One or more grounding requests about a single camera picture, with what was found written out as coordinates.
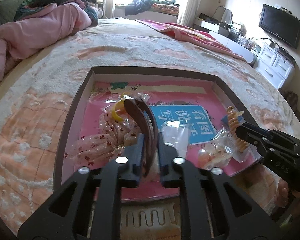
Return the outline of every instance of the brown hair clip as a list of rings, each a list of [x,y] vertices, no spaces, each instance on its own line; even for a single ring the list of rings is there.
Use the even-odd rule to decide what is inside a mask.
[[[155,120],[154,114],[142,98],[126,99],[123,103],[127,113],[136,121],[144,135],[144,150],[143,153],[143,176],[146,177],[149,174],[150,168],[153,164],[155,152],[158,144],[158,126]],[[144,111],[150,118],[152,124],[152,130],[149,122],[144,115]]]

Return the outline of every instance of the blue card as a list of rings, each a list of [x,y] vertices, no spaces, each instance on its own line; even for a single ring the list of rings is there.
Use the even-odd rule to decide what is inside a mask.
[[[168,121],[180,121],[180,124],[190,124],[189,144],[201,144],[211,141],[216,131],[209,119],[206,110],[199,105],[161,105],[150,106],[158,129],[161,130],[163,123]]]

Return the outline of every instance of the metal screw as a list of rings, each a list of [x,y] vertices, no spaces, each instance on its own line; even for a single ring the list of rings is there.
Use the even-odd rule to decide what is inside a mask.
[[[182,163],[185,163],[185,159],[184,158],[181,158],[181,157],[177,157],[177,158],[174,158],[173,159],[173,162],[175,163],[175,164],[182,164]]]
[[[215,168],[212,168],[211,169],[211,172],[214,174],[214,175],[220,175],[223,173],[223,170],[218,168],[218,167],[215,167]]]
[[[90,169],[88,167],[81,167],[81,168],[78,169],[78,172],[80,174],[87,174],[87,173],[90,172]]]
[[[125,163],[128,162],[128,158],[124,157],[124,156],[121,156],[121,157],[116,158],[115,162],[116,163],[120,163],[120,164],[125,164]]]

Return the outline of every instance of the hand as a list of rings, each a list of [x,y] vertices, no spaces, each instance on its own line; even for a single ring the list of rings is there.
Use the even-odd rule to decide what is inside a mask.
[[[289,200],[288,192],[289,192],[288,184],[283,179],[280,179],[278,184],[278,190],[274,197],[274,203],[277,206],[284,208],[288,204],[288,200]],[[292,191],[292,194],[299,199],[298,204],[291,211],[292,216],[296,218],[300,215],[300,192]]]

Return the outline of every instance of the television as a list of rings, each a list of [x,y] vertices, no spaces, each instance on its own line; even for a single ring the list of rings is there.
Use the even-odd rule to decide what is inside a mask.
[[[259,27],[284,41],[289,46],[295,49],[298,47],[300,40],[300,20],[293,15],[264,4]]]

